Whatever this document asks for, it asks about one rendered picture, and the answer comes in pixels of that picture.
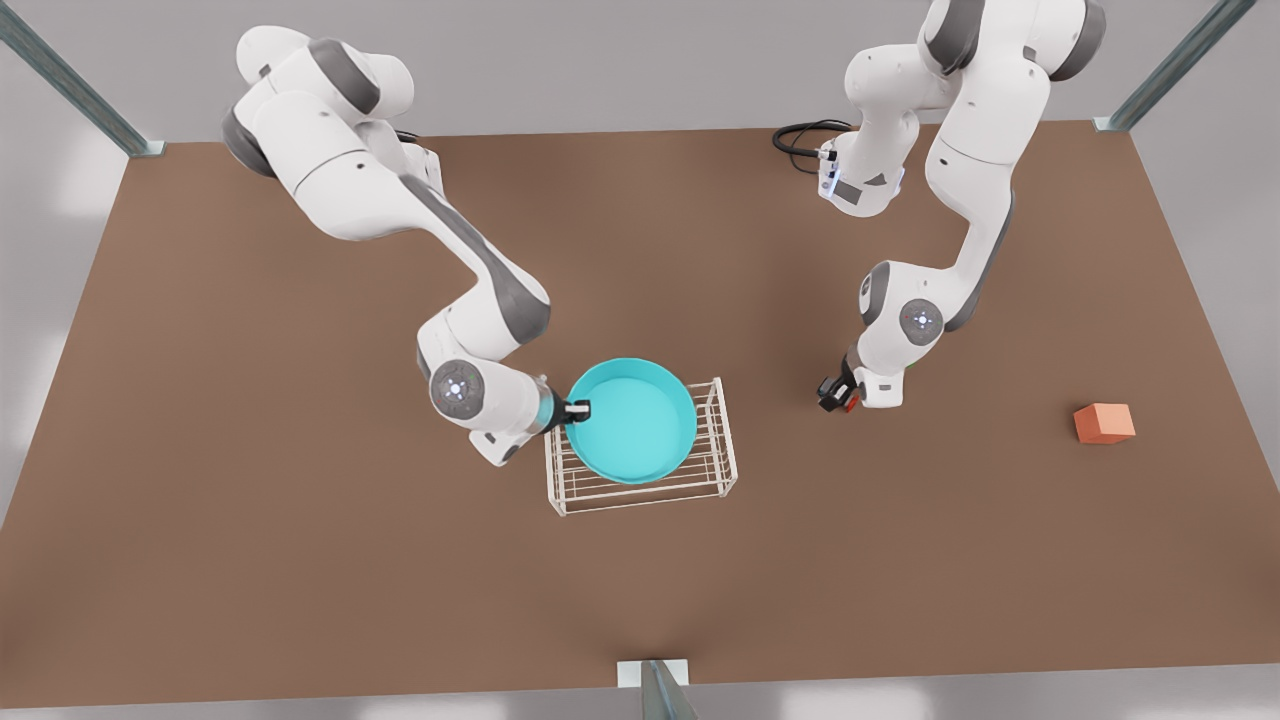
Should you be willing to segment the turquoise round plate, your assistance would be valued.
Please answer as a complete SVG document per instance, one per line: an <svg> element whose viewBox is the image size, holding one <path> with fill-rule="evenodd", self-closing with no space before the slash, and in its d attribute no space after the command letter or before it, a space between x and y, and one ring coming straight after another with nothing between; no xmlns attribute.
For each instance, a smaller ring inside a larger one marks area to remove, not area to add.
<svg viewBox="0 0 1280 720"><path fill-rule="evenodd" d="M570 446L607 480L640 486L659 480L691 454L698 411L686 384L657 363L617 357L585 372L570 401L590 416L566 427Z"/></svg>

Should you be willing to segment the orange cube block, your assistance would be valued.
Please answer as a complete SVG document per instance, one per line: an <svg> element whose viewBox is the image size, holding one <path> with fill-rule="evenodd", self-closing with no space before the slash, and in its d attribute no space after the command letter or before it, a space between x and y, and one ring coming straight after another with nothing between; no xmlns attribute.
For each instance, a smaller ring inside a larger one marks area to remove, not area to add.
<svg viewBox="0 0 1280 720"><path fill-rule="evenodd" d="M1091 404L1073 414L1083 445L1115 445L1137 436L1128 404Z"/></svg>

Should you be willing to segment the silver frame post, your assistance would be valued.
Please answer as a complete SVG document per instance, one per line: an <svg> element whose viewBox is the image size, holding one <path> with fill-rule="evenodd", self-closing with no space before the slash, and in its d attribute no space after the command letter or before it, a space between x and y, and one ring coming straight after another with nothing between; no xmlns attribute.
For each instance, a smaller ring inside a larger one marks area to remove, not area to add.
<svg viewBox="0 0 1280 720"><path fill-rule="evenodd" d="M1100 133L1128 133L1249 13L1258 0L1216 0L1178 45L1106 117L1092 126Z"/></svg>
<svg viewBox="0 0 1280 720"><path fill-rule="evenodd" d="M165 142L145 138L6 0L0 0L0 41L128 158L160 158L165 152Z"/></svg>
<svg viewBox="0 0 1280 720"><path fill-rule="evenodd" d="M618 688L639 688L643 720L699 720L686 696L686 659L645 659L616 664Z"/></svg>

